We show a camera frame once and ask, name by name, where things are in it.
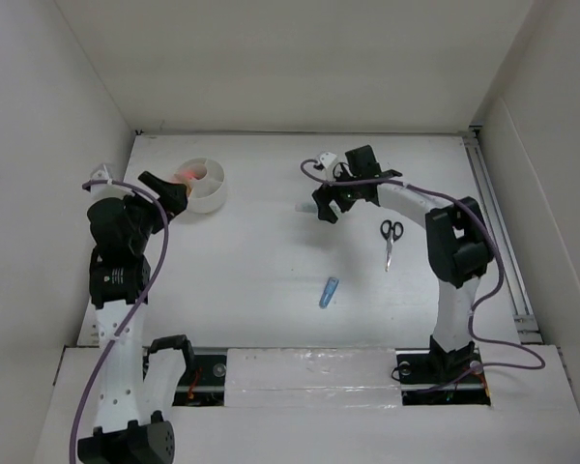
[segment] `screw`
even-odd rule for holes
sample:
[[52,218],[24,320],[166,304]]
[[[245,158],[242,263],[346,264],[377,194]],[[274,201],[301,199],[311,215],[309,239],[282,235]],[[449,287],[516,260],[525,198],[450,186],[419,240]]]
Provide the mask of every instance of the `screw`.
[[402,361],[398,366],[399,373],[406,377],[411,374],[410,363],[407,361]]
[[216,377],[223,377],[225,375],[226,367],[223,363],[218,363],[213,366],[213,375]]
[[471,361],[469,367],[476,373],[481,374],[483,372],[483,364],[479,361]]

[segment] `white table surface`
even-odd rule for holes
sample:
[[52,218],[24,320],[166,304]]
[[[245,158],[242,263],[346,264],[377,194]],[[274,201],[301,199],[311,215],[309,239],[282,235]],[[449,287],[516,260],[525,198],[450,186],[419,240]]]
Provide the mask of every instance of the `white table surface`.
[[[174,463],[580,464],[580,415],[559,355],[551,346],[536,349],[547,362],[542,371],[486,372],[491,407],[401,406],[389,369],[373,365],[380,360],[381,367],[390,367],[394,356],[373,349],[335,356],[329,362],[333,372],[326,374],[312,368],[323,367],[321,362],[305,362],[309,353],[297,357],[294,350],[280,362],[279,350],[258,352],[256,359],[252,350],[232,350],[226,383],[234,406],[172,408]],[[99,353],[65,353],[35,464],[68,462],[73,414]],[[515,351],[499,347],[484,356],[520,361]],[[365,360],[370,368],[362,370]],[[296,375],[288,375],[288,368]],[[333,399],[314,394],[342,384],[347,385]],[[369,391],[356,402],[361,385]],[[237,396],[240,390],[252,394]],[[79,437],[91,433],[97,395],[94,388]]]
[[[424,231],[395,212],[360,202],[336,225],[295,212],[318,185],[299,163],[322,151],[370,144],[383,169],[418,186],[478,197],[462,139],[456,136],[193,134],[140,135],[125,179],[144,170],[170,179],[184,161],[221,163],[228,199],[217,212],[185,212],[171,223],[169,255],[153,287],[144,342],[185,333],[195,346],[426,347],[436,321],[438,285]],[[383,219],[405,234],[384,272]],[[147,257],[155,266],[161,236]],[[318,306],[330,276],[340,283],[328,308]],[[489,267],[478,294],[496,281]],[[507,288],[477,316],[480,334],[517,340]],[[80,345],[97,343],[88,307]]]

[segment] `blue marker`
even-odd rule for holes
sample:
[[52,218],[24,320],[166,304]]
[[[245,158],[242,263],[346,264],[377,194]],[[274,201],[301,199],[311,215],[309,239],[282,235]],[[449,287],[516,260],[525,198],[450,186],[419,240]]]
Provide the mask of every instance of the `blue marker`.
[[320,307],[322,307],[323,309],[327,307],[331,302],[331,298],[333,297],[333,293],[335,293],[335,289],[337,288],[338,283],[339,283],[338,278],[329,277],[329,281],[327,282],[325,291],[322,292],[322,297],[320,297]]

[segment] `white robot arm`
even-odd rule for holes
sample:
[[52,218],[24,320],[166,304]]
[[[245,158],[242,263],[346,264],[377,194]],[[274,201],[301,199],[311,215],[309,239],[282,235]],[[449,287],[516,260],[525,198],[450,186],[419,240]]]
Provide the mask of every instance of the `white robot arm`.
[[[402,382],[448,382],[479,358],[468,320],[480,277],[493,258],[489,246],[468,215],[455,205],[393,181],[393,177],[401,174],[393,170],[383,172],[371,147],[351,150],[346,158],[347,163],[340,162],[337,155],[323,153],[315,161],[314,167],[324,171],[327,181],[312,194],[318,217],[336,223],[336,211],[345,213],[362,199],[394,210],[426,230],[430,266],[439,283],[438,316],[429,354],[413,359],[416,375],[408,375]],[[466,197],[460,201],[482,221],[476,200]]]
[[[138,179],[159,198],[120,182],[115,184],[132,189],[134,195],[111,195],[113,188],[105,184],[112,182],[111,174],[105,168],[96,171],[90,183],[98,201],[88,210],[96,242],[89,291],[96,309],[101,357],[93,435],[77,442],[77,456],[84,464],[171,464],[174,432],[168,413],[179,380],[195,369],[191,344],[179,334],[153,341],[144,374],[142,332],[146,311],[137,309],[148,303],[148,290],[157,274],[151,275],[144,251],[150,235],[167,228],[168,222],[185,210],[187,188],[148,172]],[[75,433],[81,417],[78,411]],[[72,445],[70,462],[74,462]]]
[[[397,211],[423,229],[425,216],[430,211],[448,206],[439,198],[430,198],[392,184],[381,184],[377,189],[381,208]],[[479,280],[480,277],[473,277],[456,288],[438,279],[438,316],[432,337],[445,352],[460,350],[473,341],[467,322]]]

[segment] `white wall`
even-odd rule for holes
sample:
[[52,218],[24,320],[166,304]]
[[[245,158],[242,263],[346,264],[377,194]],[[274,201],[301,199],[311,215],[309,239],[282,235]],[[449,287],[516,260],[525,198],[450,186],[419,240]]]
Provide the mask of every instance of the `white wall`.
[[580,0],[555,1],[481,132],[539,325],[580,407]]
[[130,129],[50,0],[0,0],[0,463],[30,462],[86,301],[80,189]]
[[57,3],[136,129],[453,132],[534,1]]

